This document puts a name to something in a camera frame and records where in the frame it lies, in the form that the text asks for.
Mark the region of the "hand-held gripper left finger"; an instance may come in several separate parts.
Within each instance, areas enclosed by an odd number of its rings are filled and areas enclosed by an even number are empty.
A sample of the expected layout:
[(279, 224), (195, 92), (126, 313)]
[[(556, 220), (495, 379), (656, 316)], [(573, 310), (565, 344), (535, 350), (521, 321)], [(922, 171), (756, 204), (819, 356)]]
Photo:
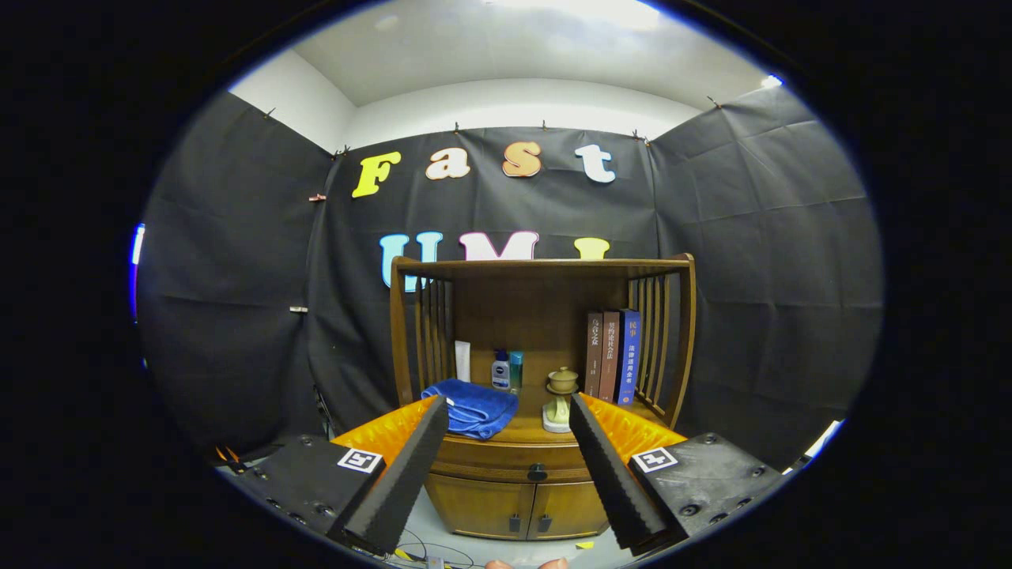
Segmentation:
[(336, 439), (296, 435), (228, 482), (290, 525), (348, 548), (393, 554), (440, 450), (451, 403), (425, 398)]

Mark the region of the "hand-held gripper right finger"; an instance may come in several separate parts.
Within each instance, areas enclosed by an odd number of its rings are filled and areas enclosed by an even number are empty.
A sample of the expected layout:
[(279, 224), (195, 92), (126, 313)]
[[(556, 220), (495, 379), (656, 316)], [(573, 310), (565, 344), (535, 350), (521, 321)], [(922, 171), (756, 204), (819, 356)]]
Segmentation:
[(685, 437), (592, 396), (568, 424), (621, 548), (651, 553), (734, 521), (787, 476), (727, 437)]

